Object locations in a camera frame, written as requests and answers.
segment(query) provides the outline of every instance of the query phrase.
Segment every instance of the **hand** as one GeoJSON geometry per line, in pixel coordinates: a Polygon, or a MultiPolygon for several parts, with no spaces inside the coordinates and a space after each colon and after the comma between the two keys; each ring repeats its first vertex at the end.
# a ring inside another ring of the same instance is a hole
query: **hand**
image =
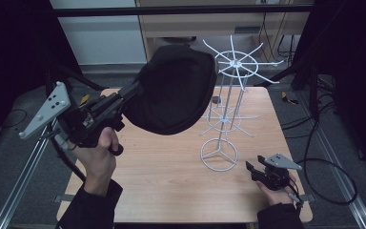
{"type": "MultiPolygon", "coordinates": [[[[295,177],[290,173],[291,182],[295,182],[295,177]]],[[[262,182],[256,182],[259,189],[266,195],[269,205],[273,206],[278,203],[294,203],[294,200],[288,196],[289,193],[293,193],[290,187],[285,187],[284,190],[272,191],[268,189],[262,182]]]]}
{"type": "Polygon", "coordinates": [[[72,152],[83,164],[86,170],[84,189],[86,192],[100,197],[107,194],[112,173],[115,169],[115,156],[109,152],[109,147],[118,150],[118,138],[115,131],[106,127],[103,129],[95,148],[76,147],[72,152]]]}

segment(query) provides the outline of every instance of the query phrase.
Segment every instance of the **black sleeve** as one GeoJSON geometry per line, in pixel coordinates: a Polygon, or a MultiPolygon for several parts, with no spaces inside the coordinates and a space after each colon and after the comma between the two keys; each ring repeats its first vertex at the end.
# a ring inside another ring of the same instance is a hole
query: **black sleeve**
{"type": "Polygon", "coordinates": [[[112,229],[114,208],[123,188],[111,180],[107,195],[102,198],[87,193],[84,185],[73,198],[65,214],[58,221],[58,229],[112,229]]]}
{"type": "Polygon", "coordinates": [[[257,213],[260,229],[304,228],[292,204],[278,203],[257,213]]]}

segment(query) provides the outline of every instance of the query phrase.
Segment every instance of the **black bar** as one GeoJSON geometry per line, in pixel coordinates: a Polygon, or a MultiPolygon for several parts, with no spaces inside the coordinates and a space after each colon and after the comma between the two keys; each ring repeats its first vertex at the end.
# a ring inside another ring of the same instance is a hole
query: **black bar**
{"type": "Polygon", "coordinates": [[[243,13],[243,12],[305,12],[316,9],[315,4],[296,5],[230,5],[230,6],[179,6],[179,7],[137,7],[137,8],[97,8],[97,9],[57,9],[31,10],[33,14],[52,14],[57,17],[86,16],[126,16],[159,14],[199,14],[199,13],[243,13]]]}

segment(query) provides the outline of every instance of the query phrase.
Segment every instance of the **person's left hand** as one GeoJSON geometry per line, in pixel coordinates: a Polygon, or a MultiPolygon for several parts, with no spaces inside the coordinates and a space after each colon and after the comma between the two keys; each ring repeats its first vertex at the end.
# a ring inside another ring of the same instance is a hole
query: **person's left hand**
{"type": "MultiPolygon", "coordinates": [[[[74,146],[70,141],[68,144],[70,148],[74,146]]],[[[112,128],[106,127],[103,129],[95,148],[76,147],[72,151],[85,167],[84,189],[90,194],[103,197],[107,193],[116,166],[115,156],[109,152],[111,146],[113,150],[118,150],[118,138],[112,128]]]]}

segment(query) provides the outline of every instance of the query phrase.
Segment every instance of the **wooden desk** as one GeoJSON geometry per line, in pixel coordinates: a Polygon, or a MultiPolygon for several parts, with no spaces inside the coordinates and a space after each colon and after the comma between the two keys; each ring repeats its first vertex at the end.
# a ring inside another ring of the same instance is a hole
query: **wooden desk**
{"type": "MultiPolygon", "coordinates": [[[[277,0],[274,2],[288,5],[313,3],[314,0],[277,0]]],[[[257,1],[135,0],[135,4],[137,7],[224,6],[255,5],[257,1]]],[[[235,34],[235,28],[249,28],[249,31],[241,34],[252,36],[255,44],[259,44],[260,36],[260,42],[264,43],[263,50],[266,57],[261,51],[259,51],[259,55],[264,61],[275,61],[272,53],[277,56],[276,50],[281,36],[302,34],[308,16],[308,12],[269,12],[265,18],[263,13],[141,15],[139,21],[148,60],[151,60],[155,52],[158,37],[229,36],[235,34]],[[266,32],[262,30],[263,21],[265,21],[266,32]]]]}
{"type": "MultiPolygon", "coordinates": [[[[232,99],[239,89],[234,88],[232,99]]],[[[200,159],[200,149],[209,139],[218,137],[201,118],[189,130],[178,135],[155,135],[133,126],[126,118],[126,127],[117,133],[125,152],[117,158],[113,179],[124,192],[115,208],[116,222],[255,222],[257,212],[268,206],[266,198],[251,179],[245,161],[258,170],[264,166],[257,156],[281,153],[292,158],[265,88],[248,88],[244,93],[240,114],[260,115],[243,119],[240,127],[255,137],[237,130],[229,139],[239,153],[238,163],[228,172],[215,172],[200,159]]],[[[214,165],[225,163],[216,157],[214,165]]],[[[297,172],[292,171],[297,180],[297,172]]],[[[81,182],[71,176],[66,194],[73,195],[81,182]]],[[[297,182],[300,194],[302,185],[297,182]]],[[[62,202],[60,219],[68,202],[62,202]]],[[[301,219],[309,221],[312,212],[308,203],[301,219]]]]}

